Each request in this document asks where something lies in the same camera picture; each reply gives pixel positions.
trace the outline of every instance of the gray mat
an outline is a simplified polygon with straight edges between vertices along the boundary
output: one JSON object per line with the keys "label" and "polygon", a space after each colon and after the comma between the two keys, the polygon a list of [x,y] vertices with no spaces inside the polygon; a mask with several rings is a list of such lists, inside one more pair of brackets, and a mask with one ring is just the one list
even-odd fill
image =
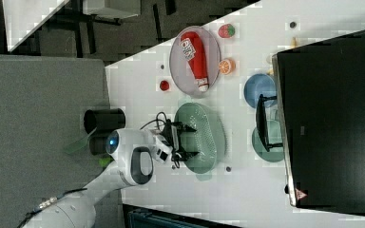
{"label": "gray mat", "polygon": [[[85,110],[109,107],[107,94],[101,60],[0,56],[0,228],[102,172],[87,148],[72,156],[61,148],[85,136]],[[115,226],[117,194],[106,198],[113,215],[98,215],[101,227]]]}

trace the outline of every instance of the blue bowl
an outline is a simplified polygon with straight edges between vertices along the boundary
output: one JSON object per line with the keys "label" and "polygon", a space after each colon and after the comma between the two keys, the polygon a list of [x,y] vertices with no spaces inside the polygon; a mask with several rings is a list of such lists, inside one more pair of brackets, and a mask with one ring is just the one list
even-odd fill
{"label": "blue bowl", "polygon": [[[257,108],[260,94],[263,94],[264,97],[277,96],[275,82],[266,74],[253,75],[245,83],[244,98],[245,101],[253,108]],[[265,102],[265,107],[276,105],[277,102],[277,100]]]}

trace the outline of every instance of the ketchup bottle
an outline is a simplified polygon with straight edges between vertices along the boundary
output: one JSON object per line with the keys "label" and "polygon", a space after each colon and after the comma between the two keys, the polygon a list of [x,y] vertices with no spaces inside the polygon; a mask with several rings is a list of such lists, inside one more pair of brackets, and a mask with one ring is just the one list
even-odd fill
{"label": "ketchup bottle", "polygon": [[206,92],[209,88],[206,69],[206,55],[201,37],[194,31],[188,31],[181,37],[182,52],[197,80],[199,90]]}

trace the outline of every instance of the green plate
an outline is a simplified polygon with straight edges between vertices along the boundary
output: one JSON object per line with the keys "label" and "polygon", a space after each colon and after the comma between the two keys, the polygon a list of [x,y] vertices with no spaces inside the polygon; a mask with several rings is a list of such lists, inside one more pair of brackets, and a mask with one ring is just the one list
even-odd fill
{"label": "green plate", "polygon": [[226,150],[226,139],[217,113],[202,104],[186,103],[177,111],[175,121],[197,130],[181,134],[185,151],[200,152],[184,162],[188,169],[197,174],[212,170]]}
{"label": "green plate", "polygon": [[[273,120],[268,120],[268,136],[269,143],[281,143],[280,123]],[[259,138],[257,128],[253,131],[253,147],[256,153],[267,162],[280,162],[284,159],[283,147],[275,147],[266,151]]]}

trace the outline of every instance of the red ball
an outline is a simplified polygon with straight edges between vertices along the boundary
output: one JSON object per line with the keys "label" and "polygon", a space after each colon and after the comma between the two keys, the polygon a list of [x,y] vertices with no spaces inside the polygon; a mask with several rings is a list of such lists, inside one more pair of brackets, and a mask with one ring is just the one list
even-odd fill
{"label": "red ball", "polygon": [[160,89],[161,89],[162,91],[166,91],[166,90],[168,90],[169,88],[170,88],[170,84],[168,83],[168,81],[163,80],[163,81],[161,81],[161,82],[160,82]]}

